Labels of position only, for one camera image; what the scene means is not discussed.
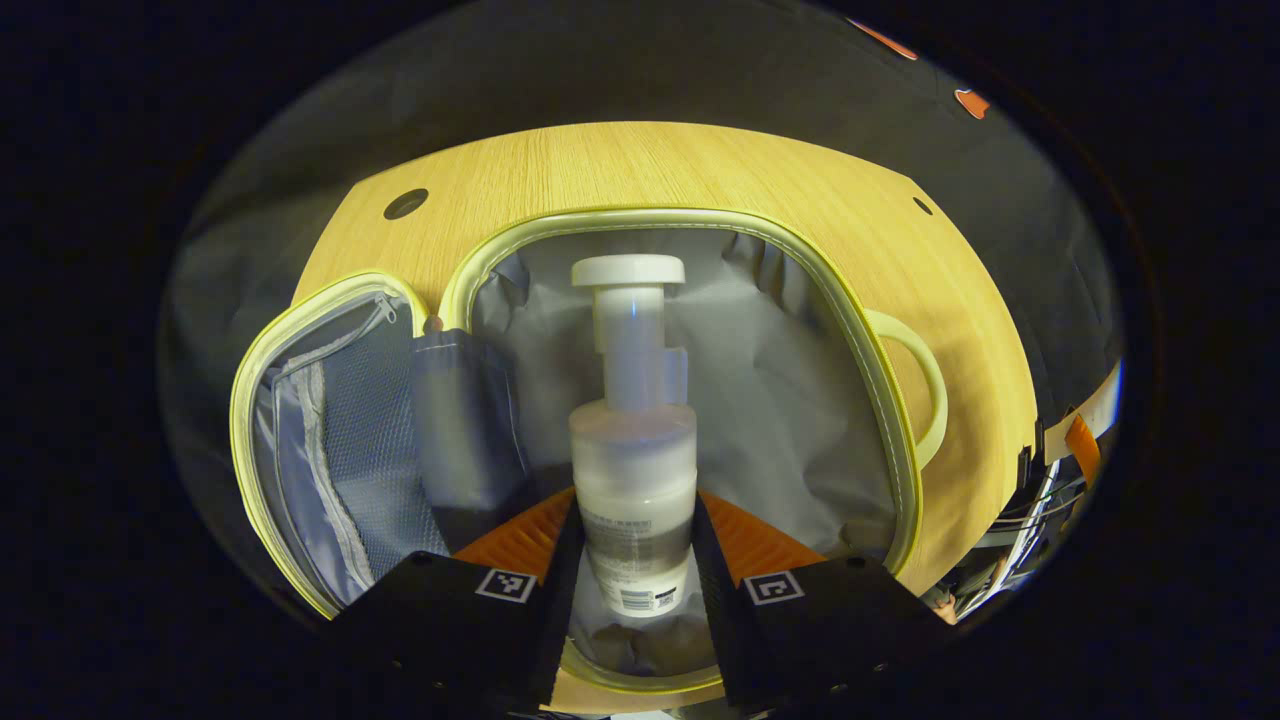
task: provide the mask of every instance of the wood grain surface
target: wood grain surface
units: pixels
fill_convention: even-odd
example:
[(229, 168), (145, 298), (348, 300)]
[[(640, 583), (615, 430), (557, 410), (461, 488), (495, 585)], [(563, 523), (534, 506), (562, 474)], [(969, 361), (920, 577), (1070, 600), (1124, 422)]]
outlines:
[[(421, 208), (397, 220), (383, 217), (389, 202), (419, 187), (430, 192)], [(865, 307), (896, 316), (928, 343), (946, 379), (950, 415), (946, 439), (923, 471), (920, 544), (899, 573), (913, 592), (928, 589), (1012, 493), (1018, 454), (1034, 443), (1036, 400), (991, 275), (945, 209), (910, 178), (817, 145), (714, 126), (627, 122), (518, 132), (356, 184), (316, 243), (294, 301), (376, 268), (408, 281), (434, 310), (463, 256), (499, 231), (550, 214), (622, 208), (722, 209), (773, 220), (820, 247)], [(884, 343), (919, 437), (929, 419), (924, 378), (904, 348)], [(585, 712), (611, 697), (618, 696), (570, 679), (557, 687), (556, 707)], [(673, 700), (628, 697), (630, 710), (672, 707)]]

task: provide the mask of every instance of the hole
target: hole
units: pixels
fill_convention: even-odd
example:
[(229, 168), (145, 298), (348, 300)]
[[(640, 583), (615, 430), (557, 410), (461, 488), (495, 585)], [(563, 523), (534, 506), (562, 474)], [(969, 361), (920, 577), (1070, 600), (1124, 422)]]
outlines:
[(419, 205), (422, 202), (426, 202), (426, 190), (421, 187), (411, 190), (396, 200), (392, 200), (390, 205), (383, 210), (383, 217), (388, 220), (398, 220), (413, 210), (417, 210)]

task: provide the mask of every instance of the white handle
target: white handle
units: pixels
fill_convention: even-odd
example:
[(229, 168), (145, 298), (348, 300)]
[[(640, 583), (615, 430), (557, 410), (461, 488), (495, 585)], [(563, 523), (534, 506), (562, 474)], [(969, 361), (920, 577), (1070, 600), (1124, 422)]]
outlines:
[(929, 464), (933, 456), (942, 447), (942, 438), (947, 434), (947, 386), (942, 382), (942, 369), (929, 351), (929, 346), (915, 334), (915, 331), (902, 324), (897, 318), (892, 318), (874, 310), (865, 310), (867, 320), (872, 325), (872, 332), (881, 337), (901, 342), (915, 357), (924, 380), (929, 386), (929, 402), (933, 405), (933, 416), (929, 418), (929, 427), (924, 436), (915, 443), (915, 456), (920, 468)]

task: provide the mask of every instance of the bottle label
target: bottle label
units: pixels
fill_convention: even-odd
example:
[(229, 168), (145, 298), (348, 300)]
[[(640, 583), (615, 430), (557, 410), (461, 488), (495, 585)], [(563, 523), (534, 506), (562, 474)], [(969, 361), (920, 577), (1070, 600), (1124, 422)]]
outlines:
[(660, 612), (680, 601), (678, 585), (689, 561), (689, 521), (654, 532), (653, 520), (620, 520), (585, 507), (582, 521), (591, 570), (609, 605)]

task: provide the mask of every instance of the zipper pull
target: zipper pull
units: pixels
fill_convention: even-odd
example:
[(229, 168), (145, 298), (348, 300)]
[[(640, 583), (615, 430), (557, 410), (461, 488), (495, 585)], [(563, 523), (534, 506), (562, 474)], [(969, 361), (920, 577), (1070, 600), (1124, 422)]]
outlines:
[(374, 300), (374, 302), (376, 302), (378, 307), (380, 307), (383, 310), (383, 314), (387, 315), (388, 323), (396, 323), (396, 309), (392, 307), (392, 304), (387, 301), (385, 295), (379, 295), (378, 299)]

